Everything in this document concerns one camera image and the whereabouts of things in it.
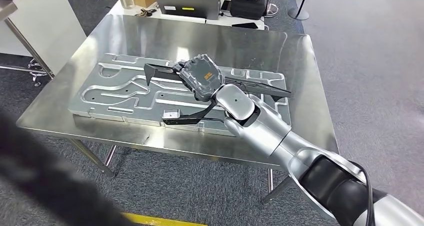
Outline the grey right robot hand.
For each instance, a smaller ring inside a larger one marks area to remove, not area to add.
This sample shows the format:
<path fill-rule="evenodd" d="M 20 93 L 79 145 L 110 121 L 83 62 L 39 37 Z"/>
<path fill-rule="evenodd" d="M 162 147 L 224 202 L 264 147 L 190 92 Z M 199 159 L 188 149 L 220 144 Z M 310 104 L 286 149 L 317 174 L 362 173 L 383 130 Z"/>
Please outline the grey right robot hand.
<path fill-rule="evenodd" d="M 216 63 L 207 55 L 199 54 L 172 67 L 196 100 L 207 102 L 225 83 L 225 77 Z"/>

